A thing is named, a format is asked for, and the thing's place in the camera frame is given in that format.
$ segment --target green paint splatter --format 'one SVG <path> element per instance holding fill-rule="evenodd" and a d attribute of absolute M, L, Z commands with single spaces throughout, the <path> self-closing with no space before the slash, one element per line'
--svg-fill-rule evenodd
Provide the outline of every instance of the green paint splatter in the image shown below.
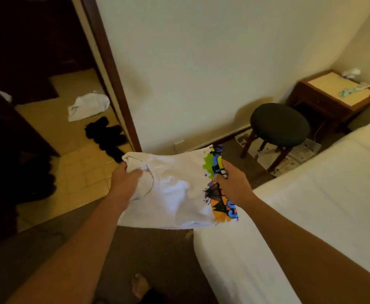
<path fill-rule="evenodd" d="M 208 172 L 208 177 L 210 179 L 213 179 L 213 155 L 210 153 L 204 158 L 206 164 L 202 165 L 202 168 L 204 168 Z"/>

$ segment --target folded shirt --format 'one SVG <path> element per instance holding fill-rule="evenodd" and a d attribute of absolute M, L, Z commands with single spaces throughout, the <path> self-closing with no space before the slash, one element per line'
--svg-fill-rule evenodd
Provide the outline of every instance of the folded shirt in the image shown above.
<path fill-rule="evenodd" d="M 144 172 L 118 225 L 188 229 L 238 220 L 236 206 L 214 180 L 227 177 L 221 163 L 222 145 L 174 156 L 128 152 L 127 172 Z"/>

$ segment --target nightstand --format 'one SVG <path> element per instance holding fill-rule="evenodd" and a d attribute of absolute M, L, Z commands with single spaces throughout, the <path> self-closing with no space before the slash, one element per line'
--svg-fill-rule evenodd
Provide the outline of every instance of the nightstand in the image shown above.
<path fill-rule="evenodd" d="M 365 89 L 346 97 L 339 96 L 345 88 L 358 84 L 345 79 L 334 70 L 324 71 L 297 82 L 289 95 L 286 105 L 296 108 L 304 104 L 324 117 L 324 121 L 315 131 L 316 141 L 321 141 L 338 126 L 347 125 L 370 105 L 370 89 Z"/>

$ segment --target white bed sheet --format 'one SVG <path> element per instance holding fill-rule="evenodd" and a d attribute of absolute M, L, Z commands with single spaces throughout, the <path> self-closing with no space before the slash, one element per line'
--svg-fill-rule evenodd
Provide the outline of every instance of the white bed sheet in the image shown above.
<path fill-rule="evenodd" d="M 254 192 L 370 272 L 370 125 Z M 194 232 L 219 303 L 299 303 L 253 222 L 239 216 Z"/>

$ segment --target drawer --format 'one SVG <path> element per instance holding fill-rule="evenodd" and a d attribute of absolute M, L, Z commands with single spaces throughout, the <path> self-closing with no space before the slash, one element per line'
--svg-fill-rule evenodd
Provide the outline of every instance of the drawer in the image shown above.
<path fill-rule="evenodd" d="M 328 118 L 342 120 L 351 113 L 348 107 L 312 90 L 310 87 L 306 87 L 298 96 L 300 102 L 304 102 Z"/>

